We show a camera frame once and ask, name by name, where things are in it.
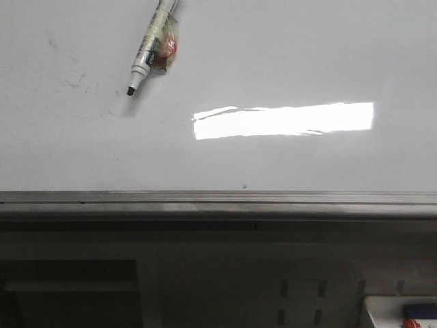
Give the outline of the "white black-tipped whiteboard marker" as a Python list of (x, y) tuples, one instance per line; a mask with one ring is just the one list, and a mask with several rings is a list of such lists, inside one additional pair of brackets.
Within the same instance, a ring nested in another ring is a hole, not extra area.
[(178, 21), (173, 12), (178, 1), (159, 1), (131, 67), (127, 95), (132, 96), (152, 70), (168, 71), (178, 49)]

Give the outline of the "white perforated stand panel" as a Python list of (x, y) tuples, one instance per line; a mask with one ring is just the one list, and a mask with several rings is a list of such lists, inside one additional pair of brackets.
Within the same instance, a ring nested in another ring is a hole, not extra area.
[(434, 296), (434, 244), (161, 243), (137, 256), (145, 327), (358, 327), (368, 296)]

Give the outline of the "white plastic marker tray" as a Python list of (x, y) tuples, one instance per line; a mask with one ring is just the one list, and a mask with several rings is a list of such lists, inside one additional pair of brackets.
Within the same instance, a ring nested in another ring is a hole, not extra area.
[[(406, 319), (403, 307), (417, 303), (436, 303), (436, 297), (365, 297), (360, 327), (402, 327)], [(421, 327), (436, 327), (436, 320), (415, 320)]]

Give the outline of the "red-capped marker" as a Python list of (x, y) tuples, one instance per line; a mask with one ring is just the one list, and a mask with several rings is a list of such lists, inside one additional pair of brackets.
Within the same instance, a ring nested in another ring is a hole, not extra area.
[(421, 324), (413, 318), (407, 318), (403, 321), (403, 328), (421, 328)]

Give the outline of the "blue-capped marker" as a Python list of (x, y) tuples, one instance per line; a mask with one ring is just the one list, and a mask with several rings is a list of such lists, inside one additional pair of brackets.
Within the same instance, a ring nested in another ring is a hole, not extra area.
[(405, 318), (436, 320), (437, 305), (436, 303), (417, 303), (408, 304), (403, 307)]

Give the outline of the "white whiteboard with metal frame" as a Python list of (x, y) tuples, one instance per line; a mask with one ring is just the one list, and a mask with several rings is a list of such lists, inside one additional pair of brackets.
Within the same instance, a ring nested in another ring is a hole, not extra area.
[(1, 2), (1, 216), (436, 215), (435, 1)]

